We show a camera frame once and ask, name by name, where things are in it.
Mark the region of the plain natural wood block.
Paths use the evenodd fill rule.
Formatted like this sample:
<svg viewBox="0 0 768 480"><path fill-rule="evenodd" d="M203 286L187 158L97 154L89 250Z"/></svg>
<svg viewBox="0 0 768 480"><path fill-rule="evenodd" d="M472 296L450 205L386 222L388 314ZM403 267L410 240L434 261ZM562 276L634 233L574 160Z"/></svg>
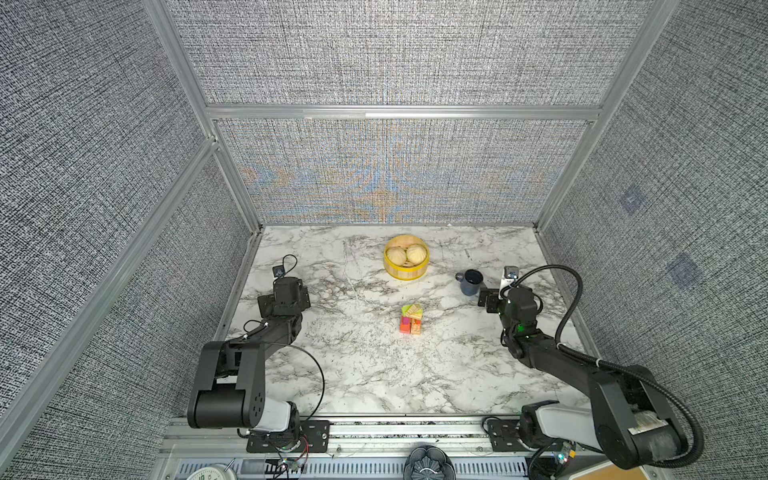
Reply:
<svg viewBox="0 0 768 480"><path fill-rule="evenodd" d="M410 334L420 335L422 333L422 321L420 319L412 318L410 320Z"/></svg>

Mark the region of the orange wood block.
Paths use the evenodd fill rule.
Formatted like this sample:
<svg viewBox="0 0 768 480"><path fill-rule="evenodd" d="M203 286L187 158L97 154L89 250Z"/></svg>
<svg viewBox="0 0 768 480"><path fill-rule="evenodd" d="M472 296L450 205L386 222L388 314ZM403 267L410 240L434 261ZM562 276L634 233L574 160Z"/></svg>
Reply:
<svg viewBox="0 0 768 480"><path fill-rule="evenodd" d="M402 317L400 319L399 330L401 333L410 334L412 328L412 319L410 317Z"/></svg>

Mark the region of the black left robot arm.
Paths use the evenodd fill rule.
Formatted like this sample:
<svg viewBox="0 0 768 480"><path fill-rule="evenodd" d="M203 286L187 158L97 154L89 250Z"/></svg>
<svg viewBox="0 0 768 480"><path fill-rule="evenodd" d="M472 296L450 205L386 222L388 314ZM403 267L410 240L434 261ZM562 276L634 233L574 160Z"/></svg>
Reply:
<svg viewBox="0 0 768 480"><path fill-rule="evenodd" d="M246 429L278 448L293 447L302 435L298 407L267 396L266 360L295 342L311 306L309 293L301 279L282 277L258 302L263 326L203 346L187 422L194 429Z"/></svg>

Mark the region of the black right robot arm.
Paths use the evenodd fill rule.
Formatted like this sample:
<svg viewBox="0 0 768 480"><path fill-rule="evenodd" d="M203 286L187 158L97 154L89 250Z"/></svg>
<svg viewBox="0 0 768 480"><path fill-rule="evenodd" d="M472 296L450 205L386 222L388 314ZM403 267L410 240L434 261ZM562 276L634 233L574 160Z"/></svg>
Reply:
<svg viewBox="0 0 768 480"><path fill-rule="evenodd" d="M586 395L586 408L542 401L522 407L518 437L531 448L563 440L601 451L629 470L682 468L703 454L703 428L693 413L641 366L613 364L574 351L537 324L539 305L528 288L482 288L478 304L497 314L500 343L528 368L550 374Z"/></svg>

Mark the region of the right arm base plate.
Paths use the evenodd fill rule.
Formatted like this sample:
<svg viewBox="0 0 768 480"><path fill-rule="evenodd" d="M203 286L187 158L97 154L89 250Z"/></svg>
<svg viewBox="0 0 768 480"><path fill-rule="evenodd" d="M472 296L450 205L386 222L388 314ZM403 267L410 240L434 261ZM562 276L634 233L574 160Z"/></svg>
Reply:
<svg viewBox="0 0 768 480"><path fill-rule="evenodd" d="M481 421L481 428L495 453L535 451L535 448L528 446L520 437L518 417L488 416Z"/></svg>

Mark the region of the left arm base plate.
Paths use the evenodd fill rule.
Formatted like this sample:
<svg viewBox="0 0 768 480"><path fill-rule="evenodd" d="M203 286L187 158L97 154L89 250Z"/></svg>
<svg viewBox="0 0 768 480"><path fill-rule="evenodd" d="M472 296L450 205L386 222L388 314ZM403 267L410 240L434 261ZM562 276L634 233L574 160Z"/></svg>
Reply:
<svg viewBox="0 0 768 480"><path fill-rule="evenodd" d="M330 440L331 422L327 420L302 420L293 422L282 432L249 433L247 453L326 453Z"/></svg>

